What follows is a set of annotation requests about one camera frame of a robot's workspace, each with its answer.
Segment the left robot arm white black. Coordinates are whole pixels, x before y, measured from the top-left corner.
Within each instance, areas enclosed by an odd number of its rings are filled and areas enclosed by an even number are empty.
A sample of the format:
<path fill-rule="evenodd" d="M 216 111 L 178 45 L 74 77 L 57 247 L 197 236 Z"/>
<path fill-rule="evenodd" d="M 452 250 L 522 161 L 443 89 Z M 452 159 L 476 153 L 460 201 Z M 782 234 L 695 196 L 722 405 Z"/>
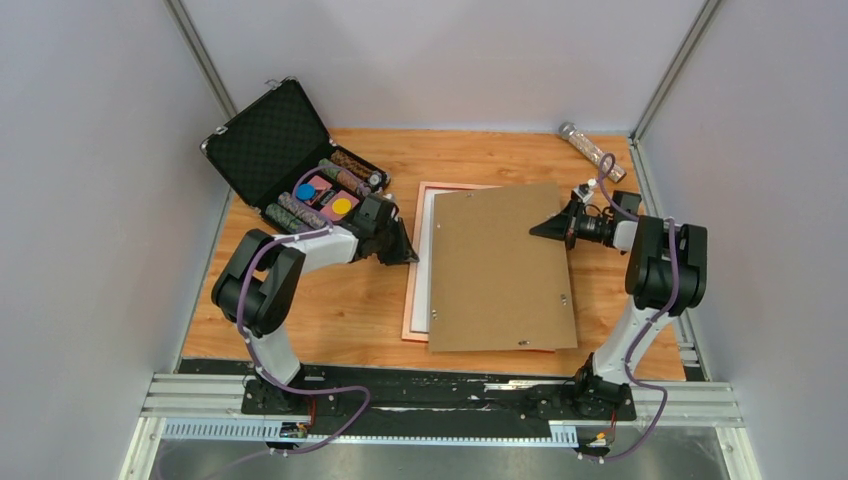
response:
<path fill-rule="evenodd" d="M 389 196 L 370 194 L 340 224 L 306 233 L 250 230 L 214 283 L 213 304 L 235 324 L 256 375 L 270 384 L 268 400 L 279 411 L 296 412 L 306 396 L 320 393 L 296 379 L 302 363 L 284 327 L 301 277 L 370 256 L 387 266 L 418 260 Z"/>

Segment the seascape photo print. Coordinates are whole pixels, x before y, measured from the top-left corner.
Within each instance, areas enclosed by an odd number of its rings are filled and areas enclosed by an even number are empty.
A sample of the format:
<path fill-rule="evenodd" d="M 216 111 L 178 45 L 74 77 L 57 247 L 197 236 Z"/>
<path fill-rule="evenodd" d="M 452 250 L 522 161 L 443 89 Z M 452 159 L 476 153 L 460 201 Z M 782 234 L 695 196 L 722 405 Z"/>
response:
<path fill-rule="evenodd" d="M 426 343 L 429 337 L 432 235 L 436 228 L 433 214 L 436 197 L 440 194 L 453 192 L 466 192 L 468 195 L 472 195 L 476 190 L 487 188 L 490 188 L 490 185 L 446 182 L 420 183 L 412 237 L 412 246 L 419 256 L 419 262 L 411 264 L 408 270 L 400 334 L 403 341 Z"/>

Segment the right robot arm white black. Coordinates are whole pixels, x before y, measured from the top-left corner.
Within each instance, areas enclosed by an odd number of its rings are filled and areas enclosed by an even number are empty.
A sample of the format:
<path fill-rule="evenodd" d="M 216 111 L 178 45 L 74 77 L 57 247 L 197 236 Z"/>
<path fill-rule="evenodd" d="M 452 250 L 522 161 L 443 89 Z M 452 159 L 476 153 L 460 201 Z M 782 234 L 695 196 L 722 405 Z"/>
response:
<path fill-rule="evenodd" d="M 628 255 L 625 309 L 607 340 L 577 370 L 564 402 L 583 418 L 608 418 L 630 400 L 635 368 L 661 330 L 698 306 L 707 287 L 708 231 L 641 215 L 637 193 L 616 190 L 592 214 L 578 193 L 566 207 L 530 228 L 532 236 L 601 244 Z"/>

